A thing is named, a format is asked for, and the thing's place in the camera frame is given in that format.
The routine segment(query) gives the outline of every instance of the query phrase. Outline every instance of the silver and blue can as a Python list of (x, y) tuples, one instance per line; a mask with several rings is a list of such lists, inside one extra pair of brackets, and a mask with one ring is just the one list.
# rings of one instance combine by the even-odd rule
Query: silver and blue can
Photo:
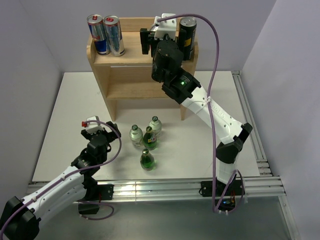
[(106, 16), (103, 25), (113, 55), (119, 57), (125, 53), (124, 40), (122, 38), (120, 20), (117, 16)]
[(107, 35), (100, 15), (93, 14), (87, 17), (88, 26), (98, 54), (106, 55), (110, 53)]

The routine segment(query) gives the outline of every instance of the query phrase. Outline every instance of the can top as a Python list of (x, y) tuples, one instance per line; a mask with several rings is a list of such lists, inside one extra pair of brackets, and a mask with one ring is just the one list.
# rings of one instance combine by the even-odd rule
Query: can top
[(145, 148), (145, 149), (143, 149), (142, 153), (146, 155), (149, 153), (149, 150), (147, 148)]
[(117, 24), (119, 22), (119, 18), (117, 16), (106, 16), (104, 19), (103, 19), (103, 23), (105, 25), (114, 25), (114, 24)]
[(99, 25), (102, 22), (102, 16), (98, 14), (92, 14), (86, 18), (89, 25)]
[(152, 132), (152, 127), (147, 126), (145, 130), (146, 130), (147, 133), (151, 133)]
[(197, 20), (193, 16), (184, 16), (180, 19), (180, 24), (186, 27), (193, 27), (197, 25)]

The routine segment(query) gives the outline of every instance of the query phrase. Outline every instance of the shelf leg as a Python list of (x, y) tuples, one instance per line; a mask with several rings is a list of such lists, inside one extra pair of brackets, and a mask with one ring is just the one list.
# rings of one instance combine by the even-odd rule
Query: shelf leg
[(182, 105), (180, 105), (181, 121), (186, 119), (186, 111), (187, 111), (187, 108), (182, 106)]
[(114, 122), (117, 117), (117, 100), (105, 100), (106, 108), (110, 114), (111, 120)]

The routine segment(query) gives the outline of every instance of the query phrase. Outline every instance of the energy drink can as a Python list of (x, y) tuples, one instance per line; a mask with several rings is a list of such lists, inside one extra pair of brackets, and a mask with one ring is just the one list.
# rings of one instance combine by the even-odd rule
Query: energy drink can
[(88, 22), (88, 26), (89, 26), (97, 53), (101, 55), (109, 54), (110, 47), (107, 41), (107, 35), (103, 25), (102, 16), (93, 14), (88, 16), (86, 21)]
[(125, 53), (124, 40), (122, 38), (120, 20), (117, 16), (106, 16), (103, 25), (113, 55), (119, 57)]
[(179, 32), (185, 31), (186, 37), (183, 47), (183, 60), (190, 60), (194, 52), (197, 20), (193, 16), (182, 17)]

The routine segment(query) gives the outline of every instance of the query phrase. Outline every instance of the black can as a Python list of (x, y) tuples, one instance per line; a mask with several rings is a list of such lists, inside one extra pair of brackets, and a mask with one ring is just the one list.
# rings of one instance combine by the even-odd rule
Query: black can
[(193, 16), (182, 17), (179, 24), (179, 33), (184, 32), (185, 41), (182, 49), (183, 60), (190, 60), (195, 48), (197, 20)]

